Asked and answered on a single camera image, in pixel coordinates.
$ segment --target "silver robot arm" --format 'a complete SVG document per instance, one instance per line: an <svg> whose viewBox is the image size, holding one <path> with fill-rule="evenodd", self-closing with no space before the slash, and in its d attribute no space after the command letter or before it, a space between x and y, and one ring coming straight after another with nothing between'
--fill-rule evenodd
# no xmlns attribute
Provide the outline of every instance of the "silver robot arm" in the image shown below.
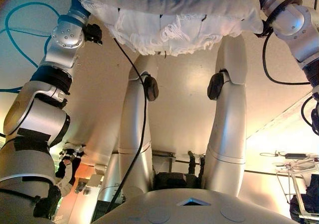
<svg viewBox="0 0 319 224"><path fill-rule="evenodd" d="M55 183L49 148L62 140L70 124L70 117L62 109L74 77L77 50L85 40L101 43L101 31L87 24L89 15L79 0L72 0L68 14L59 17L52 32L46 56L4 120L0 223L50 223L36 218L34 210Z"/></svg>
<svg viewBox="0 0 319 224"><path fill-rule="evenodd" d="M302 6L301 0L260 0L268 17L263 35L270 32L285 41L313 87L317 106L312 112L312 126L319 134L319 14L311 7Z"/></svg>
<svg viewBox="0 0 319 224"><path fill-rule="evenodd" d="M118 148L121 179L125 176L140 146L144 119L144 89L146 89L148 94L148 101L153 101L158 96L158 88L155 81L158 72L156 58L154 56L140 55L135 62L135 66L143 78L144 87L132 68L129 73L129 81L123 104ZM154 176L148 106L142 146L139 157L123 187L126 199L152 190Z"/></svg>
<svg viewBox="0 0 319 224"><path fill-rule="evenodd" d="M246 73L243 37L224 37L217 54L216 74L207 89L208 97L217 104L201 187L235 197L245 169Z"/></svg>

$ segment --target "white pillow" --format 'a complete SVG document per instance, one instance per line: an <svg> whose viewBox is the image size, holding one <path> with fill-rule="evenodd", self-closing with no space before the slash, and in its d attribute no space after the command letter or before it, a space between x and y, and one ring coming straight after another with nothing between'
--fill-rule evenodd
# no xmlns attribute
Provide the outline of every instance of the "white pillow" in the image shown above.
<svg viewBox="0 0 319 224"><path fill-rule="evenodd" d="M120 43L142 55L193 53L222 36L263 29L259 0L80 1Z"/></svg>

